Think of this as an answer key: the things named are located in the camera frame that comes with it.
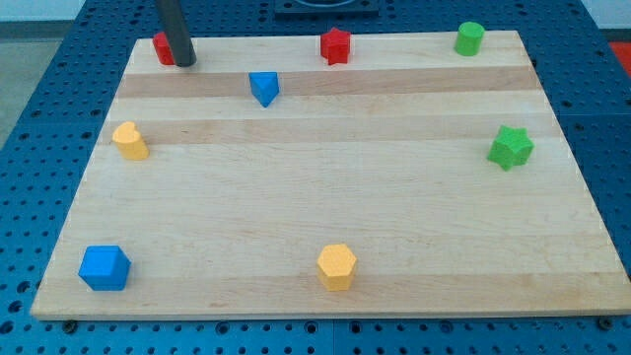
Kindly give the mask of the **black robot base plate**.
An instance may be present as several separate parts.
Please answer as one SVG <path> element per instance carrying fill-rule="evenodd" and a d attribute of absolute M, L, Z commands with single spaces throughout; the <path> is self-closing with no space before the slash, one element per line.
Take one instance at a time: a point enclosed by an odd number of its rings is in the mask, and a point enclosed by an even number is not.
<path fill-rule="evenodd" d="M 380 0 L 275 0 L 273 13 L 276 19 L 340 15 L 375 17 L 379 14 L 380 3 Z"/>

